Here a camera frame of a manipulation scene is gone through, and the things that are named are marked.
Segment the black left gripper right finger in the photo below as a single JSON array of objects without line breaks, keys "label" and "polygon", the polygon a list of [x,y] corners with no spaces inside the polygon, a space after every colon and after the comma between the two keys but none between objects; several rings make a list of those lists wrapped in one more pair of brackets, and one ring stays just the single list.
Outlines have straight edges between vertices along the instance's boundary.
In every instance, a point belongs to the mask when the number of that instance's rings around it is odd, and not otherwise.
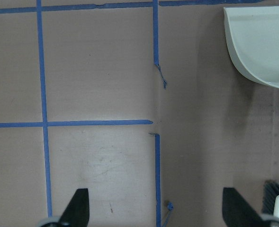
[{"label": "black left gripper right finger", "polygon": [[223,189],[222,217],[226,224],[262,224],[261,217],[233,187]]}]

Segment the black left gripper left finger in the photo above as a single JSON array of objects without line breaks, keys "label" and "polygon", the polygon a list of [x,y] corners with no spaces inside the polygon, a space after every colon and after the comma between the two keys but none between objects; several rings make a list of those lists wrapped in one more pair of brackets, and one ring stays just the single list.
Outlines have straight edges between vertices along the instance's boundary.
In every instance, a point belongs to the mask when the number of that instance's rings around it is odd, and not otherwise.
[{"label": "black left gripper left finger", "polygon": [[59,224],[88,224],[90,219],[89,190],[77,189],[60,216]]}]

